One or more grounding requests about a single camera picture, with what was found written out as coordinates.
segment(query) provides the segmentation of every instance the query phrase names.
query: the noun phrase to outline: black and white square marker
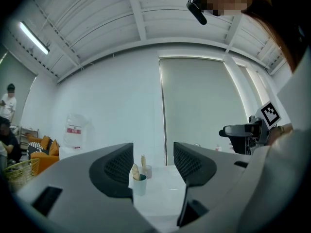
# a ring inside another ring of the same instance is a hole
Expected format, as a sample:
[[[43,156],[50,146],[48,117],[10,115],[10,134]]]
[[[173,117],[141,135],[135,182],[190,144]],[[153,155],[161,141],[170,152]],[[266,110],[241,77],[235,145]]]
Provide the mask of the black and white square marker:
[[[260,109],[260,111],[269,127],[272,127],[277,123],[277,121],[281,119],[271,102],[265,104],[264,107]]]

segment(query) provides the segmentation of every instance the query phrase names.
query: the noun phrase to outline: red label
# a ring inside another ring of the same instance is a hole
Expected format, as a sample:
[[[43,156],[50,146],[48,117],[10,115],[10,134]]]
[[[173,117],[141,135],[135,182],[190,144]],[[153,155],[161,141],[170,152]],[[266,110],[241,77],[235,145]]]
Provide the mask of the red label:
[[[74,130],[70,128],[67,128],[67,132],[72,134],[81,134],[81,130]]]

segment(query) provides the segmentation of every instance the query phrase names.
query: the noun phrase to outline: black slot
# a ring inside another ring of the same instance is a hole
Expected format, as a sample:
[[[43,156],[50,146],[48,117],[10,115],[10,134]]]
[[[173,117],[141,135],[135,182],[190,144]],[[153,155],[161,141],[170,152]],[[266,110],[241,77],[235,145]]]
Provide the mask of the black slot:
[[[234,165],[243,167],[243,168],[247,168],[248,163],[243,162],[243,161],[237,161],[236,163],[234,163]]]
[[[33,203],[33,207],[47,216],[62,191],[60,188],[47,187]]]

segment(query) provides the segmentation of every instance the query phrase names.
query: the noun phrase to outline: white plastic bag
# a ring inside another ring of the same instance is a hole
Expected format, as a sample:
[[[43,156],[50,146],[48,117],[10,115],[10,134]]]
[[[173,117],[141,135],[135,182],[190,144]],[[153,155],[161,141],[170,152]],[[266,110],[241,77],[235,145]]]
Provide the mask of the white plastic bag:
[[[65,147],[82,149],[85,142],[88,121],[79,114],[69,114],[66,120],[64,144]]]

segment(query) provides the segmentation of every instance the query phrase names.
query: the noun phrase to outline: person in white shirt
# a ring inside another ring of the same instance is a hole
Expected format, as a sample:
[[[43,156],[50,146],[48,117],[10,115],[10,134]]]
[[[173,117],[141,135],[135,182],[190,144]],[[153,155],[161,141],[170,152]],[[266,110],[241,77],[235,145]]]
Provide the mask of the person in white shirt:
[[[11,83],[7,88],[8,93],[4,94],[0,101],[0,116],[12,122],[16,110],[15,86]]]

